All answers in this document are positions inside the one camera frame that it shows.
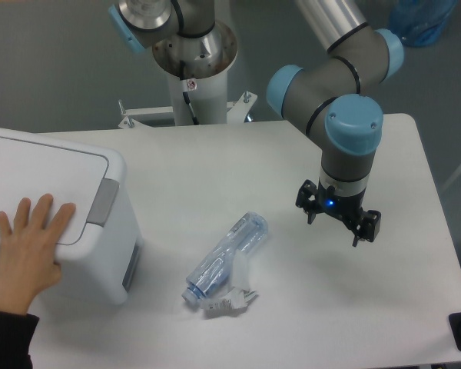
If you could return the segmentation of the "bare human hand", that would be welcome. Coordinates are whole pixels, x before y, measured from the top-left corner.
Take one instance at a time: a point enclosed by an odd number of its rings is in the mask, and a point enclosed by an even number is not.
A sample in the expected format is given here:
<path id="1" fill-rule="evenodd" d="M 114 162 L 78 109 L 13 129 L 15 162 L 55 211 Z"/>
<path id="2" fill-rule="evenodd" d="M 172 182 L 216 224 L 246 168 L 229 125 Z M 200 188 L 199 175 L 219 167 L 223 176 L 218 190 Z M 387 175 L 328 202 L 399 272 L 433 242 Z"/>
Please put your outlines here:
<path id="1" fill-rule="evenodd" d="M 35 297 L 61 280 L 55 247 L 76 210 L 63 204 L 49 221 L 51 194 L 31 204 L 20 200 L 13 221 L 0 212 L 0 311 L 12 314 L 26 315 Z"/>

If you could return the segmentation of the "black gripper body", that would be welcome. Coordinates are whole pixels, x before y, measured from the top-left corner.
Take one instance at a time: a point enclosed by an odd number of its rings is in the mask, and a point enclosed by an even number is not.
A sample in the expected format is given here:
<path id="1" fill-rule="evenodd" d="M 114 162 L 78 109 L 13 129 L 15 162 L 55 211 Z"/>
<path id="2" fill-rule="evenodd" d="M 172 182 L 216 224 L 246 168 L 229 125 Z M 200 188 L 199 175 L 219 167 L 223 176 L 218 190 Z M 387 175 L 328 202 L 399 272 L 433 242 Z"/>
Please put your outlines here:
<path id="1" fill-rule="evenodd" d="M 327 214 L 342 221 L 346 225 L 358 225 L 365 217 L 363 197 L 366 192 L 368 177 L 355 182 L 325 182 L 311 183 L 313 192 L 313 207 L 311 221 L 317 214 Z"/>

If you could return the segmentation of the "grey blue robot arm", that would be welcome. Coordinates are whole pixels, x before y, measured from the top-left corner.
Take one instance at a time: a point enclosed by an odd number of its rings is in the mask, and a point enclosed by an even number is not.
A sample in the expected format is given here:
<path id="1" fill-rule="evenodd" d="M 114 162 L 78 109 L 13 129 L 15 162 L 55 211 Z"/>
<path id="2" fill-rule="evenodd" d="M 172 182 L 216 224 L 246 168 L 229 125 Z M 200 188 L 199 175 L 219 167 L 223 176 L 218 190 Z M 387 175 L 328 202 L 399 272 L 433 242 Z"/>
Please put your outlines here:
<path id="1" fill-rule="evenodd" d="M 391 31 L 374 30 L 352 1 L 300 1 L 298 8 L 329 56 L 307 71 L 286 65 L 268 83 L 266 99 L 321 151 L 317 183 L 305 181 L 296 205 L 310 220 L 327 214 L 374 241 L 381 214 L 362 207 L 383 112 L 365 90 L 399 70 L 404 51 Z M 226 123 L 227 88 L 211 87 L 237 56 L 233 32 L 212 1 L 117 1 L 108 14 L 134 52 L 150 49 L 171 86 L 177 125 Z"/>

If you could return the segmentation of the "black sleeved forearm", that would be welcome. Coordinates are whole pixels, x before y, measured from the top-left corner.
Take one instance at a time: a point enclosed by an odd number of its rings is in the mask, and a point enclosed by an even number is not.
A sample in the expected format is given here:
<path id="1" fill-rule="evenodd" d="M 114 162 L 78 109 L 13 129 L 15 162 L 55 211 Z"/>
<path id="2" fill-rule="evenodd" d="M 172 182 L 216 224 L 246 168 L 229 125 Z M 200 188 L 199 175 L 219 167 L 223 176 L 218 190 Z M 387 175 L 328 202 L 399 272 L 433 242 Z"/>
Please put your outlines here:
<path id="1" fill-rule="evenodd" d="M 33 368 L 30 344 L 39 317 L 0 311 L 0 368 Z"/>

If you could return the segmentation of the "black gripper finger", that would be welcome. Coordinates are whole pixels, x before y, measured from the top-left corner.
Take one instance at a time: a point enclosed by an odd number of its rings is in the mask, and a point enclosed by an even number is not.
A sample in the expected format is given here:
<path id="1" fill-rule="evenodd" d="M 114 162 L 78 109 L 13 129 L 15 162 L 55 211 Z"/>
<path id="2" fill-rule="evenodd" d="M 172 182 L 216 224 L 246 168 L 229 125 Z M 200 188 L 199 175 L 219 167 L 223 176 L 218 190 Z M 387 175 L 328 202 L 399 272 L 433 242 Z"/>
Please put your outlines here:
<path id="1" fill-rule="evenodd" d="M 317 186 L 311 180 L 307 179 L 299 188 L 295 205 L 307 215 L 307 223 L 312 224 L 320 213 L 320 205 L 317 201 Z"/>
<path id="2" fill-rule="evenodd" d="M 360 241 L 373 243 L 380 231 L 380 212 L 369 210 L 362 211 L 354 219 L 346 219 L 344 224 L 353 232 L 352 246 L 356 247 Z"/>

